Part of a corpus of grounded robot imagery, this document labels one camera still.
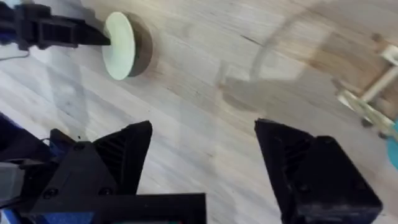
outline black 3d-printed part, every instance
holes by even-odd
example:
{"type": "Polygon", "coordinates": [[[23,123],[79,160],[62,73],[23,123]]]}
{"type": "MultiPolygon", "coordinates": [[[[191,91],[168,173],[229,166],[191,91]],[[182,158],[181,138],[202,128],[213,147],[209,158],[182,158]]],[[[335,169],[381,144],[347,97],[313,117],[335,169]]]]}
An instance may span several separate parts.
{"type": "Polygon", "coordinates": [[[273,121],[256,133],[284,224],[372,223],[382,203],[335,139],[273,121]]]}
{"type": "Polygon", "coordinates": [[[149,121],[131,124],[93,144],[120,186],[118,194],[136,194],[142,167],[152,137],[149,121]]]}
{"type": "Polygon", "coordinates": [[[46,49],[52,45],[78,47],[110,45],[102,32],[84,20],[53,16],[51,8],[40,4],[20,4],[11,9],[0,2],[0,44],[18,44],[20,50],[36,45],[46,49]]]}

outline blue object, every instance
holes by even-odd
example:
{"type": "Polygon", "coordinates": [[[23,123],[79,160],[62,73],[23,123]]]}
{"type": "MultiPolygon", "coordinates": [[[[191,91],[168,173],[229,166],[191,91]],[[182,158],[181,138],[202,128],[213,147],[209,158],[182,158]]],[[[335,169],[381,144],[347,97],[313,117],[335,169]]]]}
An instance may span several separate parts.
{"type": "MultiPolygon", "coordinates": [[[[394,125],[394,129],[398,131],[398,119],[396,120],[396,124],[394,125]]],[[[394,167],[398,169],[398,142],[393,138],[389,137],[387,140],[387,153],[390,161],[394,167]]]]}

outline wooden floor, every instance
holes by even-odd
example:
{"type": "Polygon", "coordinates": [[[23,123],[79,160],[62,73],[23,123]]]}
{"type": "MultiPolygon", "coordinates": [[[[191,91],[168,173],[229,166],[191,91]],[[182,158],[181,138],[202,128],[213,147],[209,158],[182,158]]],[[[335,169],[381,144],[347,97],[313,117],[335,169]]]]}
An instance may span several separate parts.
{"type": "Polygon", "coordinates": [[[100,21],[125,12],[140,46],[135,77],[121,82],[95,47],[0,62],[0,110],[39,138],[58,128],[94,140],[148,119],[140,194],[206,192],[209,223],[280,223],[253,131],[269,118],[337,138],[384,202],[376,223],[398,222],[398,171],[385,142],[338,103],[332,82],[361,92],[382,72],[375,37],[397,40],[398,2],[36,2],[93,24],[94,11],[100,21]]]}

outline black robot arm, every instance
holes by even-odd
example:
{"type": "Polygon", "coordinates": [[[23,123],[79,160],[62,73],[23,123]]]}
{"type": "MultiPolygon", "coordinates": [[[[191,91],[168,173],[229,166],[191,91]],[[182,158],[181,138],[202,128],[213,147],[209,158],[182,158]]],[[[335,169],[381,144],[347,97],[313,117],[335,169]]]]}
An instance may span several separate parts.
{"type": "Polygon", "coordinates": [[[110,45],[110,40],[84,20],[51,15],[48,6],[20,4],[11,9],[0,2],[0,44],[10,43],[20,50],[35,45],[43,50],[52,45],[110,45]]]}

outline blue part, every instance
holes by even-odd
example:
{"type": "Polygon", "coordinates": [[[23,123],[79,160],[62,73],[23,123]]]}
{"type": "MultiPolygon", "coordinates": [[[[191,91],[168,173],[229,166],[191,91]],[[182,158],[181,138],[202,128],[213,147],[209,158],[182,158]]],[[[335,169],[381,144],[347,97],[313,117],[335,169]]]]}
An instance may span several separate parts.
{"type": "Polygon", "coordinates": [[[13,210],[4,209],[2,212],[10,224],[21,224],[18,216],[16,215],[16,213],[13,210]]]}
{"type": "Polygon", "coordinates": [[[48,224],[90,224],[94,213],[49,213],[44,215],[48,224]]]}
{"type": "MultiPolygon", "coordinates": [[[[396,124],[394,125],[394,129],[398,131],[398,119],[396,120],[396,124]]],[[[398,169],[398,142],[395,141],[393,137],[389,137],[387,140],[387,153],[390,158],[390,161],[396,169],[398,169]]]]}

